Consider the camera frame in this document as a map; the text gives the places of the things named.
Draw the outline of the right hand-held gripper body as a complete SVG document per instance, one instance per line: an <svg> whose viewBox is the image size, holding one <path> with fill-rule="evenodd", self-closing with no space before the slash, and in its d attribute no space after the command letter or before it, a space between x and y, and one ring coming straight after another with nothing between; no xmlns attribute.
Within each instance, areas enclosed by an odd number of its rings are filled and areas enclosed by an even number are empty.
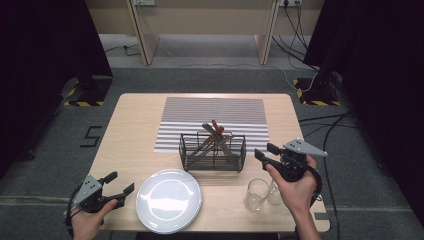
<svg viewBox="0 0 424 240"><path fill-rule="evenodd" d="M299 138L285 143L280 150L283 164L281 176L287 182L296 182L303 178L306 171L309 171L316 181L320 182L321 176L315 168L307 164L307 156L327 157L328 153Z"/></svg>

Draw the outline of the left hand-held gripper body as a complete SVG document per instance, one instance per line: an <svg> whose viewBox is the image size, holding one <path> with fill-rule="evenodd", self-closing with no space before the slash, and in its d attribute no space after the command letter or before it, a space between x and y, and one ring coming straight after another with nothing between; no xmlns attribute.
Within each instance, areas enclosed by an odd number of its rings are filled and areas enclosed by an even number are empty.
<svg viewBox="0 0 424 240"><path fill-rule="evenodd" d="M71 199L71 209L80 207L85 212L97 213L110 200L110 197L103 195L103 185L99 183L99 179L88 174L76 196Z"/></svg>

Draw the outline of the black wire basket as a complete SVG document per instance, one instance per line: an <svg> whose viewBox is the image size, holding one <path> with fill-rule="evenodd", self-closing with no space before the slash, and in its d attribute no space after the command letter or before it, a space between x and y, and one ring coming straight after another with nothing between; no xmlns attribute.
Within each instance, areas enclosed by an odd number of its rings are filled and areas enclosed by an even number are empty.
<svg viewBox="0 0 424 240"><path fill-rule="evenodd" d="M179 140L179 155L185 171L236 171L241 172L246 158L246 140L243 135L227 135L233 139L227 146L233 156L225 156L222 150L210 150L206 155L190 157L208 134L181 134Z"/></svg>

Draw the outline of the clear drinking glass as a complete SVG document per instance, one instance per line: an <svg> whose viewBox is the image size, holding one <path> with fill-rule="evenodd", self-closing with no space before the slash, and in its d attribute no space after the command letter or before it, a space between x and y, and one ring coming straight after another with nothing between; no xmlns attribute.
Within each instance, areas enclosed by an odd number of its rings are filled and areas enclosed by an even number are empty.
<svg viewBox="0 0 424 240"><path fill-rule="evenodd" d="M282 203L280 191L274 180L272 180L269 184L267 200L273 205L280 205Z"/></svg>
<svg viewBox="0 0 424 240"><path fill-rule="evenodd" d="M251 180L247 185L244 205L251 212L260 211L269 195L269 184L260 178Z"/></svg>

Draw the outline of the person's right hand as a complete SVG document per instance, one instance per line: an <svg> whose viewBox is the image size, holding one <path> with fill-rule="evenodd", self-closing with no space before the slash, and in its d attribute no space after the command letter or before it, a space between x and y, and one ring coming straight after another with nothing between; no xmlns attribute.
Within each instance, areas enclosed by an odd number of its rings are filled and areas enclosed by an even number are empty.
<svg viewBox="0 0 424 240"><path fill-rule="evenodd" d="M290 213L296 217L309 215L310 202L317 186L313 174L306 171L300 180L287 182L271 164L266 165L266 170L277 184L283 203Z"/></svg>

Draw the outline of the person's left hand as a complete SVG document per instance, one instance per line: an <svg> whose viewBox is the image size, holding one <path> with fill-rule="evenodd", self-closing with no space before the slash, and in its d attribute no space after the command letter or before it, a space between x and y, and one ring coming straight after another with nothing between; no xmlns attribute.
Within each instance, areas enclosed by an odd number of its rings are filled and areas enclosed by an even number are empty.
<svg viewBox="0 0 424 240"><path fill-rule="evenodd" d="M93 240L100 230L103 219L114 209L117 203L116 199L112 199L97 213L87 213L75 209L71 214L73 240Z"/></svg>

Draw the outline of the silver utensil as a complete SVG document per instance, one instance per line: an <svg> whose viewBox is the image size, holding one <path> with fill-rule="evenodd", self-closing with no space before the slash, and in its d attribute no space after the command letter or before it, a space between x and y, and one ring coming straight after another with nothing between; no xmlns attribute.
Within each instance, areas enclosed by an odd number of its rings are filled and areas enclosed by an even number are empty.
<svg viewBox="0 0 424 240"><path fill-rule="evenodd" d="M202 124L202 127L207 131L207 132L209 132L210 133L210 135L223 135L222 133L221 134L217 134L216 132L215 132L215 129L211 126L211 125L209 125L208 123L203 123ZM233 156L233 153L232 153L232 151L230 150L230 148L227 146L227 148L223 151L223 153L224 153L224 155L225 156Z"/></svg>

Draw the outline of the black stand base striped tape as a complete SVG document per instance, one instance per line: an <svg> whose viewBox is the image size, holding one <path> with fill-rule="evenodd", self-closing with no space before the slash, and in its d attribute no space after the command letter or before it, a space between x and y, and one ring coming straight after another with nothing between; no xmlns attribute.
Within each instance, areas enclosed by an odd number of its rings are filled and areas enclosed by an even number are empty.
<svg viewBox="0 0 424 240"><path fill-rule="evenodd" d="M94 76L88 84L79 80L71 87L65 98L65 106L91 107L102 106L113 78L108 76Z"/></svg>
<svg viewBox="0 0 424 240"><path fill-rule="evenodd" d="M340 106L335 90L330 84L319 83L316 87L317 73L312 77L299 77L293 80L299 102L303 105Z"/></svg>

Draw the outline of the striped placemat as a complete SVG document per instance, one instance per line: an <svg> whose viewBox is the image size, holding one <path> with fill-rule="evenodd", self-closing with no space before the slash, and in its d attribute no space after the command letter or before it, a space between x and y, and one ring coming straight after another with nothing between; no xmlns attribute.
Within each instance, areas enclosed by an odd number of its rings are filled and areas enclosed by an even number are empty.
<svg viewBox="0 0 424 240"><path fill-rule="evenodd" d="M168 97L154 151L177 153L181 134L205 133L202 124L213 120L225 134L244 135L248 152L270 140L262 99Z"/></svg>

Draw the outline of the black curtain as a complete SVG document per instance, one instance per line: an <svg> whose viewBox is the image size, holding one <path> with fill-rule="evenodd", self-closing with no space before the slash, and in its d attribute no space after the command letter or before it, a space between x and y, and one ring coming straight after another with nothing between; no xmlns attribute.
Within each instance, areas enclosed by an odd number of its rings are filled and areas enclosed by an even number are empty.
<svg viewBox="0 0 424 240"><path fill-rule="evenodd" d="M0 179L34 145L77 78L109 76L86 0L0 0Z"/></svg>
<svg viewBox="0 0 424 240"><path fill-rule="evenodd" d="M383 166L424 227L424 0L324 0L307 64L336 71Z"/></svg>

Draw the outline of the beige background desk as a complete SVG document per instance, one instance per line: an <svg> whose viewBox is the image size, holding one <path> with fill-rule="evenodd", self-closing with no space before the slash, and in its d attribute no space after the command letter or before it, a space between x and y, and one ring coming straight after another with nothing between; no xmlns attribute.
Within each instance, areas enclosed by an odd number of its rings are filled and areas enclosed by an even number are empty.
<svg viewBox="0 0 424 240"><path fill-rule="evenodd" d="M250 35L259 63L267 63L271 37L292 35L299 20L313 33L325 0L303 0L300 7L281 7L280 0L155 0L135 6L133 0L85 0L100 34L134 35L141 59L149 65L163 35Z"/></svg>

